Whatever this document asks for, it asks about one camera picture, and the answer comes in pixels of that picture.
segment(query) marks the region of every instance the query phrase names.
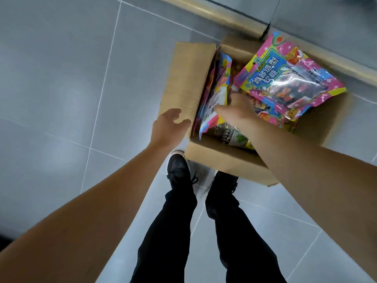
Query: black pants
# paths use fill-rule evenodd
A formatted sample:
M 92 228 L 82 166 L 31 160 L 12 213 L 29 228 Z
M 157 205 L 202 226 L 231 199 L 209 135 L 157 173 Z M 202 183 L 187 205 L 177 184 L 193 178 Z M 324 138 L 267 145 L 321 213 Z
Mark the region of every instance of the black pants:
M 231 194 L 210 194 L 207 214 L 215 220 L 220 260 L 227 283 L 286 282 L 275 253 L 253 228 Z M 173 189 L 138 252 L 131 283 L 184 282 L 190 223 L 197 201 L 192 189 Z

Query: forearm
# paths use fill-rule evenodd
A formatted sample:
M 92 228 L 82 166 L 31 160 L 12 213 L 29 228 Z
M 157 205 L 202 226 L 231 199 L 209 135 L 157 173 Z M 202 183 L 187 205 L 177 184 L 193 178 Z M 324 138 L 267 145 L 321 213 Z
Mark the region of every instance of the forearm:
M 302 208 L 371 274 L 377 263 L 377 167 L 257 117 L 242 120 L 240 129 Z
M 0 253 L 0 281 L 95 282 L 168 153 L 149 146 L 27 231 Z

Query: hand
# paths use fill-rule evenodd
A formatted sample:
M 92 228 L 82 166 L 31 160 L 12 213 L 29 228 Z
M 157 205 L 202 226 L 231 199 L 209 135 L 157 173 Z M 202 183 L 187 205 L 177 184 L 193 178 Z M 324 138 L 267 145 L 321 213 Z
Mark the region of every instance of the hand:
M 216 105 L 214 110 L 221 115 L 227 123 L 234 127 L 240 127 L 245 119 L 256 117 L 251 99 L 243 94 L 230 95 L 232 102 L 228 106 Z
M 153 123 L 150 145 L 168 150 L 173 150 L 182 141 L 187 129 L 191 126 L 189 119 L 181 123 L 174 123 L 179 118 L 181 109 L 172 108 L 161 114 Z

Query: cardboard box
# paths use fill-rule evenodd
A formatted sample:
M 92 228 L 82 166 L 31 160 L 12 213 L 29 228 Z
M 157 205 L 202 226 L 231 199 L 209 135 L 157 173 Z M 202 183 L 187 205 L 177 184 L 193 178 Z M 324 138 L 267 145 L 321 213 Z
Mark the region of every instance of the cardboard box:
M 226 37 L 220 49 L 233 61 L 246 64 L 262 42 Z M 159 114 L 170 108 L 181 108 L 177 122 L 190 119 L 194 122 L 211 62 L 217 51 L 215 44 L 179 42 L 175 47 L 169 76 L 161 100 Z M 294 134 L 322 145 L 331 128 L 341 118 L 349 95 L 343 93 L 332 97 L 320 106 L 305 113 L 297 123 Z M 199 162 L 212 169 L 255 181 L 262 185 L 274 185 L 274 177 L 262 159 L 237 147 L 222 144 L 218 139 L 187 131 L 190 138 L 185 155 L 187 159 Z

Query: black sneaker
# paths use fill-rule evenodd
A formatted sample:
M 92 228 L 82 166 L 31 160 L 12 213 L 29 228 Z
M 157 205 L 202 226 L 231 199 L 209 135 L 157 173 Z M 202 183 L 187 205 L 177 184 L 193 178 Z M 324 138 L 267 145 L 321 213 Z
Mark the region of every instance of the black sneaker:
M 232 194 L 236 190 L 238 180 L 238 176 L 233 176 L 224 172 L 216 171 L 211 186 L 203 194 L 202 200 L 204 206 L 208 193 L 212 188 L 212 193 Z
M 167 164 L 167 178 L 170 181 L 172 189 L 189 186 L 195 184 L 199 179 L 194 177 L 191 179 L 190 162 L 185 159 L 183 151 L 173 151 Z

